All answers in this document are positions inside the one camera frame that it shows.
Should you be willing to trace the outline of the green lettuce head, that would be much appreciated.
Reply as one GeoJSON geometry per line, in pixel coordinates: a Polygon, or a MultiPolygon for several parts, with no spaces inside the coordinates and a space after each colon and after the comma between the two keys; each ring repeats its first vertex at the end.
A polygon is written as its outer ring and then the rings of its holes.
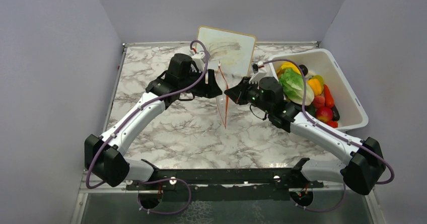
{"type": "Polygon", "coordinates": [[[313,90],[307,83],[304,88],[305,80],[303,80],[303,77],[293,69],[286,69],[278,80],[283,87],[284,94],[290,101],[302,105],[303,95],[305,92],[306,97],[304,105],[309,106],[313,102],[315,97],[313,90]]]}

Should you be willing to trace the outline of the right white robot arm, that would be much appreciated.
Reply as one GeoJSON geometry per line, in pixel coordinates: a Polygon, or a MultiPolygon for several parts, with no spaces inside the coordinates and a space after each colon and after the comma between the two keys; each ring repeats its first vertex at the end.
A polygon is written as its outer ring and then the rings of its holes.
{"type": "Polygon", "coordinates": [[[304,137],[337,157],[336,161],[306,160],[291,172],[291,182],[303,187],[310,181],[343,183],[352,191],[368,195],[386,169],[379,142],[363,140],[334,129],[307,116],[302,109],[284,99],[281,84],[273,77],[251,83],[244,77],[225,94],[236,104],[255,106],[266,113],[277,128],[304,137]]]}

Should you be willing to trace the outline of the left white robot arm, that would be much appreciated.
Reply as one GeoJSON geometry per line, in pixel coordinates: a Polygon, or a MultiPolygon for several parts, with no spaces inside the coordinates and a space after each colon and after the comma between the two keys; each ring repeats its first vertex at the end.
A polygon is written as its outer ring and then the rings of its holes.
{"type": "Polygon", "coordinates": [[[127,160],[129,147],[137,136],[162,114],[180,94],[189,92],[193,96],[214,98],[222,94],[216,83],[215,73],[208,69],[210,55],[204,51],[193,56],[176,53],[169,67],[151,81],[136,105],[111,128],[95,136],[89,135],[84,142],[86,186],[94,174],[111,187],[125,180],[139,181],[146,189],[158,184],[156,167],[147,161],[127,160]]]}

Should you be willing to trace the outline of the clear zip top bag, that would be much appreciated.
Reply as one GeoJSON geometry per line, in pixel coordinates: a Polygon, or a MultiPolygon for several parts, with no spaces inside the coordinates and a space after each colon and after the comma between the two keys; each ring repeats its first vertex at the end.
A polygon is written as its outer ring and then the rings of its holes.
{"type": "Polygon", "coordinates": [[[215,80],[222,93],[215,97],[217,104],[217,112],[225,129],[228,128],[228,112],[229,112],[229,97],[225,94],[225,90],[231,87],[232,75],[228,72],[228,68],[223,66],[221,61],[218,61],[215,80]]]}

